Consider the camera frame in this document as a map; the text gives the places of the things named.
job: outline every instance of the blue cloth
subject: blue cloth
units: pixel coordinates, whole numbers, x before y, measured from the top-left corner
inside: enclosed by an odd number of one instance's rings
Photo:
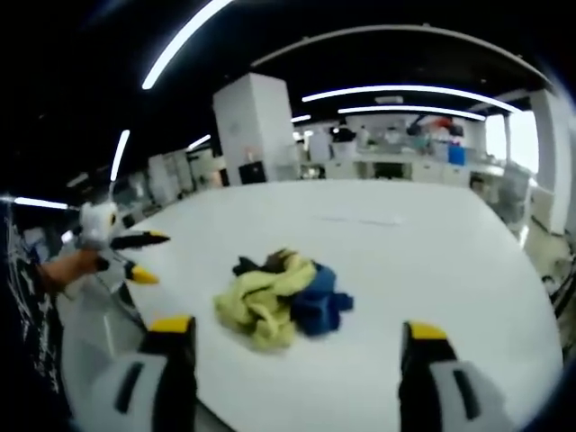
[[[340,327],[340,312],[350,311],[354,299],[348,294],[334,292],[336,274],[318,263],[316,277],[292,298],[292,320],[308,336],[319,336]]]

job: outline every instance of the yellow cloth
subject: yellow cloth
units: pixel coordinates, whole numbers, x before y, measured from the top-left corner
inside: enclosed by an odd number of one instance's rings
[[[244,273],[224,294],[214,298],[220,322],[249,334],[258,349],[288,347],[292,343],[296,327],[290,321],[290,306],[281,297],[302,291],[316,276],[311,260],[288,250],[284,254],[283,273]]]

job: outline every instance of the window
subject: window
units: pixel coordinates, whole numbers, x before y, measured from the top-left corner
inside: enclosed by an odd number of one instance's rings
[[[502,115],[491,115],[486,119],[486,153],[506,160],[506,131]]]
[[[531,111],[510,115],[510,158],[532,173],[538,172],[538,131]]]

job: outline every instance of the desk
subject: desk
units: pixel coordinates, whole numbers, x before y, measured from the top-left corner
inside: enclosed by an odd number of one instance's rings
[[[397,432],[401,324],[437,324],[501,389],[517,424],[562,367],[554,314],[536,270],[473,192],[438,184],[323,181],[209,191],[137,229],[172,241],[131,252],[160,276],[131,287],[151,321],[198,321],[200,400],[238,432]],[[332,266],[355,296],[339,332],[260,354],[216,320],[212,298],[239,255],[295,248]]]

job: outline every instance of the blue container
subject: blue container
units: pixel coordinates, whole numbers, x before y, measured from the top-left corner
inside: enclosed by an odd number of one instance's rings
[[[466,152],[464,148],[448,146],[448,162],[453,165],[464,166],[466,164]]]

